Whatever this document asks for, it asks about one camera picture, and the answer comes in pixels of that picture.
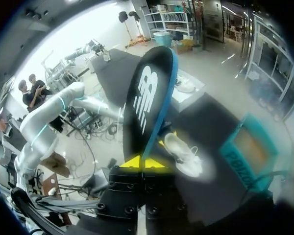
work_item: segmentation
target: screw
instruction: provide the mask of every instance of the screw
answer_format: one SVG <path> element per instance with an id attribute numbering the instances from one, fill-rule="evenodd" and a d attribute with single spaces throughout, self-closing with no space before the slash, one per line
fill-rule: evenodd
<path id="1" fill-rule="evenodd" d="M 133 207 L 126 207 L 124 210 L 125 214 L 131 215 L 135 212 L 135 209 Z"/>
<path id="2" fill-rule="evenodd" d="M 96 205 L 96 208 L 98 211 L 103 211 L 106 208 L 106 206 L 103 203 L 98 203 Z"/>
<path id="3" fill-rule="evenodd" d="M 156 208 L 156 207 L 149 208 L 148 213 L 155 215 L 158 213 L 158 208 Z"/>
<path id="4" fill-rule="evenodd" d="M 148 185 L 148 189 L 154 189 L 155 185 Z"/>
<path id="5" fill-rule="evenodd" d="M 134 185 L 133 184 L 130 184 L 127 186 L 129 189 L 133 189 L 134 188 Z"/>
<path id="6" fill-rule="evenodd" d="M 177 208 L 179 209 L 179 211 L 185 210 L 186 207 L 187 207 L 186 204 L 182 204 L 182 205 L 177 206 Z"/>
<path id="7" fill-rule="evenodd" d="M 109 183 L 109 187 L 110 187 L 110 188 L 113 188 L 115 185 L 116 185 L 115 182 L 110 182 L 110 183 Z"/>

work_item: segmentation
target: black mat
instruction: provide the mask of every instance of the black mat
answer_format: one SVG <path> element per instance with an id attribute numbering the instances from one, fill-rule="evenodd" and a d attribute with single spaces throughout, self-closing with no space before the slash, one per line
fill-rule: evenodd
<path id="1" fill-rule="evenodd" d="M 134 71 L 141 58 L 117 49 L 111 49 L 109 53 L 111 61 L 105 62 L 101 55 L 92 59 L 91 63 L 108 100 L 118 107 L 123 107 Z"/>
<path id="2" fill-rule="evenodd" d="M 239 120 L 208 94 L 180 114 L 171 107 L 167 120 L 172 121 L 173 128 L 184 141 L 204 146 L 216 166 L 216 178 L 209 184 L 176 177 L 176 186 L 189 208 L 190 221 L 202 220 L 208 225 L 235 211 L 245 188 L 219 154 L 219 149 Z M 150 155 L 159 163 L 175 168 L 174 159 L 160 145 L 155 145 Z"/>

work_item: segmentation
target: blue bucket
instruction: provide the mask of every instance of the blue bucket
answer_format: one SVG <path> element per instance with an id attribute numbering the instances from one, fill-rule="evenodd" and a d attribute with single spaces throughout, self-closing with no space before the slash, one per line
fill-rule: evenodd
<path id="1" fill-rule="evenodd" d="M 160 46 L 171 47 L 171 36 L 167 32 L 157 32 L 154 33 L 153 36 L 155 37 L 156 43 Z"/>

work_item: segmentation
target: shoe insole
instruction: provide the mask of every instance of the shoe insole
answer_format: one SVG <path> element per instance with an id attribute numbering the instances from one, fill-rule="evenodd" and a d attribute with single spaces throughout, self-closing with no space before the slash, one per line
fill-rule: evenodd
<path id="1" fill-rule="evenodd" d="M 131 156 L 149 155 L 170 105 L 177 71 L 177 56 L 168 47 L 151 49 L 137 65 L 123 123 L 123 140 L 130 145 L 123 148 L 129 148 Z"/>

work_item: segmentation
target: new balance logo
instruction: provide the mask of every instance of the new balance logo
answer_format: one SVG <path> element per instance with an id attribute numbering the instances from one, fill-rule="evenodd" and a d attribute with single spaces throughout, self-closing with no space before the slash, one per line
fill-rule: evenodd
<path id="1" fill-rule="evenodd" d="M 151 69 L 149 66 L 146 66 L 143 69 L 141 80 L 138 84 L 138 90 L 140 91 L 140 96 L 136 96 L 134 99 L 134 109 L 137 116 L 138 121 L 140 122 L 140 126 L 142 128 L 142 134 L 145 132 L 146 127 L 146 113 L 150 112 L 153 98 L 155 96 L 158 85 L 158 75 L 153 72 L 151 73 Z"/>

